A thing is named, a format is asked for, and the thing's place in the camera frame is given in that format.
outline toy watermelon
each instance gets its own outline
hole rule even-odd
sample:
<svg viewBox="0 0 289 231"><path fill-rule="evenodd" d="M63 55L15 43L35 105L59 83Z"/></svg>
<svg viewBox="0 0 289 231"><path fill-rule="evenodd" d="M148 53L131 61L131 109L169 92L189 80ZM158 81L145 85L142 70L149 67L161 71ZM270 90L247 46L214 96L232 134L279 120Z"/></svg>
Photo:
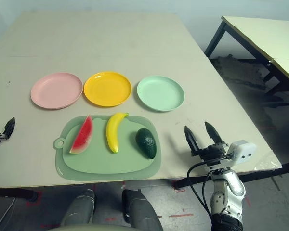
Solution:
<svg viewBox="0 0 289 231"><path fill-rule="evenodd" d="M92 134L93 134L93 121L91 115L88 115L85 121L83 122L69 153L79 154L85 151L90 144Z"/></svg>

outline white table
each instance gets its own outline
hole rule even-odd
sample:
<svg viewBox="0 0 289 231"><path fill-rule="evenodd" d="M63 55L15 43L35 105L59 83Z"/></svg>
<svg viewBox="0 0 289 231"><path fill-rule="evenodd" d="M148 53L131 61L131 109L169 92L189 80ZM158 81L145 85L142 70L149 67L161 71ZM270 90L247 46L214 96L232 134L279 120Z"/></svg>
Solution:
<svg viewBox="0 0 289 231"><path fill-rule="evenodd" d="M132 83L127 102L110 108L89 104L84 97L60 110L45 110L30 100L41 77L69 72L83 82L101 71L116 71ZM185 102L159 113L145 107L135 87L144 77L163 75L177 81ZM236 166L238 172L279 168L248 115L177 16L155 13L33 12L23 13L0 39L0 131L15 117L14 133L0 145L0 187L86 183L60 177L55 169L53 141L65 124L80 115L129 112L155 125L162 164L152 179L186 175L192 164L184 125L201 147L212 144L204 121L226 142L245 139L258 146L254 158ZM203 168L194 176L205 174Z"/></svg>
<svg viewBox="0 0 289 231"><path fill-rule="evenodd" d="M223 16L205 51L207 57L210 57L225 31L267 67L270 73L264 78L265 81L273 76L280 81L267 95L289 91L289 21Z"/></svg>

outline white wall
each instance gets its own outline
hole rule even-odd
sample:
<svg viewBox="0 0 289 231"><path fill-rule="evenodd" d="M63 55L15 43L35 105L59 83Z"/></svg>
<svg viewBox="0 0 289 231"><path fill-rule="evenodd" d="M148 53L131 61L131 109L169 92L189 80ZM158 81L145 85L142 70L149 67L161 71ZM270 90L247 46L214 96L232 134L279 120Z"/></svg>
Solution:
<svg viewBox="0 0 289 231"><path fill-rule="evenodd" d="M202 50L210 42L222 15L289 20L289 0L0 0L0 35L22 11L31 10L175 13ZM225 35L213 56L229 53L238 58L252 57Z"/></svg>

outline yellow plate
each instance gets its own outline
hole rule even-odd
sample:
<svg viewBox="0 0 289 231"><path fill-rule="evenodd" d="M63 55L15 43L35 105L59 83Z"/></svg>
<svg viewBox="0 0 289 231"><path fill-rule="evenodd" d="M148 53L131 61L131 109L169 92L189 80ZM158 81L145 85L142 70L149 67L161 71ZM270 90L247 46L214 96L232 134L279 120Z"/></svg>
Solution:
<svg viewBox="0 0 289 231"><path fill-rule="evenodd" d="M101 72L91 76L83 91L89 101L99 106L112 107L125 102L131 95L131 83L116 72Z"/></svg>

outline banana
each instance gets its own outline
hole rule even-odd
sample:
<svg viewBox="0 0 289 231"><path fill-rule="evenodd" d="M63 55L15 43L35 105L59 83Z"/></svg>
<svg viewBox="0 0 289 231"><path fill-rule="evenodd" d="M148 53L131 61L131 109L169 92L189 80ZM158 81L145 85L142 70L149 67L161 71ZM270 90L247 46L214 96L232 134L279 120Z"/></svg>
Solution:
<svg viewBox="0 0 289 231"><path fill-rule="evenodd" d="M106 127L106 137L109 148L114 152L118 152L118 127L120 122L128 116L128 113L117 112L108 120Z"/></svg>

